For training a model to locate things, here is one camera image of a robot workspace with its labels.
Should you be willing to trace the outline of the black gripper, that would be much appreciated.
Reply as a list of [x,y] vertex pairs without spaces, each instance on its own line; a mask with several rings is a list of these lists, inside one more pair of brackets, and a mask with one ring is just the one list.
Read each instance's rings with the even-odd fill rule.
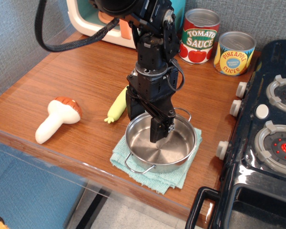
[[158,70],[147,70],[135,66],[127,76],[126,108],[130,120],[147,111],[151,118],[150,141],[166,138],[175,129],[175,111],[171,102],[176,92],[178,70],[174,66],[163,66]]

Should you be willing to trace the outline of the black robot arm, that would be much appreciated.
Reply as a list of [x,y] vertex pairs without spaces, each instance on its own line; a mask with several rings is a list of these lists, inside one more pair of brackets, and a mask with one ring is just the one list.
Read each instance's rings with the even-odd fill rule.
[[132,30],[137,62],[127,76],[128,116],[133,120],[143,112],[151,115],[150,141],[155,143],[174,129],[175,111],[171,102],[180,90],[182,72],[175,56],[180,40],[175,14],[169,0],[92,0],[91,4],[108,16],[125,21]]

